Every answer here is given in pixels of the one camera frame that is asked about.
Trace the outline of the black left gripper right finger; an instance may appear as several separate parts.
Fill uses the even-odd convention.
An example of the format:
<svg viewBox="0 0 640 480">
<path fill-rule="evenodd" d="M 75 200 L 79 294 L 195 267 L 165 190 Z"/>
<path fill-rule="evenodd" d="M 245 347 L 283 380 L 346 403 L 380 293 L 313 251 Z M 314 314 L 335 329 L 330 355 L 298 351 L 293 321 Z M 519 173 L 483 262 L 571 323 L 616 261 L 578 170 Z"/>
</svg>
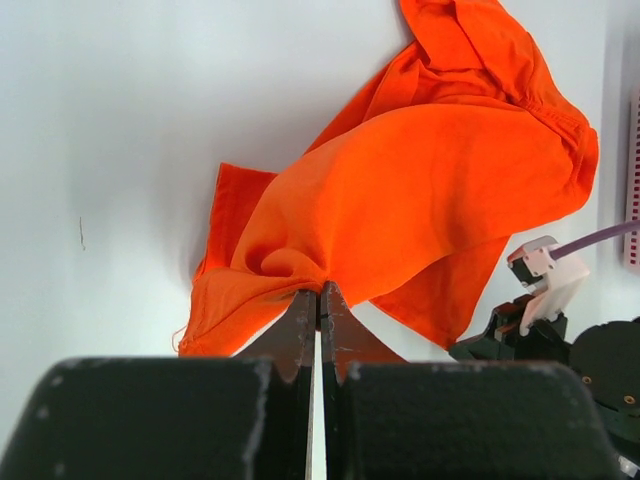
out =
<svg viewBox="0 0 640 480">
<path fill-rule="evenodd" d="M 576 375 L 549 362 L 408 363 L 319 298 L 331 479 L 618 479 L 616 452 Z"/>
</svg>

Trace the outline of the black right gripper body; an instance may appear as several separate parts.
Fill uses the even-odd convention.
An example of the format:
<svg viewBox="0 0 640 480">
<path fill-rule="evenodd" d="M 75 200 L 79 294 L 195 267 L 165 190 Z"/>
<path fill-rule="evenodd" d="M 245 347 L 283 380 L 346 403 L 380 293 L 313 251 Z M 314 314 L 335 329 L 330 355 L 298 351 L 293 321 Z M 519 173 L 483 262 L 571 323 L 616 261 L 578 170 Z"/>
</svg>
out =
<svg viewBox="0 0 640 480">
<path fill-rule="evenodd" d="M 457 361 L 567 362 L 570 344 L 565 341 L 568 319 L 563 312 L 554 321 L 536 320 L 526 335 L 520 333 L 525 307 L 533 299 L 526 294 L 495 307 L 484 332 L 453 344 L 449 356 Z"/>
</svg>

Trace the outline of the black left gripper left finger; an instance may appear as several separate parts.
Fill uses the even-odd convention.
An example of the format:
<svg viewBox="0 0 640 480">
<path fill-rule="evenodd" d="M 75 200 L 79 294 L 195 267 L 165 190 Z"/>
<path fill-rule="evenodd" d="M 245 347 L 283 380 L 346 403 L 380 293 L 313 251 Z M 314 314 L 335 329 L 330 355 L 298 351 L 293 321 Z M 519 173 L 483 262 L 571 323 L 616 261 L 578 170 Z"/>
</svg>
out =
<svg viewBox="0 0 640 480">
<path fill-rule="evenodd" d="M 317 297 L 230 358 L 85 357 L 36 384 L 5 479 L 306 479 Z"/>
</svg>

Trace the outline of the white plastic laundry basket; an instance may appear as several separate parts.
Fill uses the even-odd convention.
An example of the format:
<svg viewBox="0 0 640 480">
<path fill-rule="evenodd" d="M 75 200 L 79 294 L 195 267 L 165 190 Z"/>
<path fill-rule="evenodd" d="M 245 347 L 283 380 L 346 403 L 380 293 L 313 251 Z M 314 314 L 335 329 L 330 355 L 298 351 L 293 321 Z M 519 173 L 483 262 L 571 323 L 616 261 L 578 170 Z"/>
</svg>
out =
<svg viewBox="0 0 640 480">
<path fill-rule="evenodd" d="M 626 220 L 636 223 L 636 227 L 625 235 L 624 261 L 633 273 L 639 273 L 639 87 L 631 94 L 629 120 L 629 149 L 627 164 Z"/>
</svg>

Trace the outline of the orange t-shirt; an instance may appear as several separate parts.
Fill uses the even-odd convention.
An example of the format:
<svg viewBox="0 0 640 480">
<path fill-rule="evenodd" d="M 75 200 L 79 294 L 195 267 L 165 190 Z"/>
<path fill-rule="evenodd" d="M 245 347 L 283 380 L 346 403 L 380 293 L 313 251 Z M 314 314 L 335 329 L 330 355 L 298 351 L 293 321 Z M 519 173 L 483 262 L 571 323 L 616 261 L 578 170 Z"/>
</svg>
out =
<svg viewBox="0 0 640 480">
<path fill-rule="evenodd" d="M 413 41 L 274 174 L 222 164 L 183 356 L 230 355 L 334 282 L 441 347 L 510 237 L 589 199 L 599 146 L 496 1 L 404 1 Z"/>
</svg>

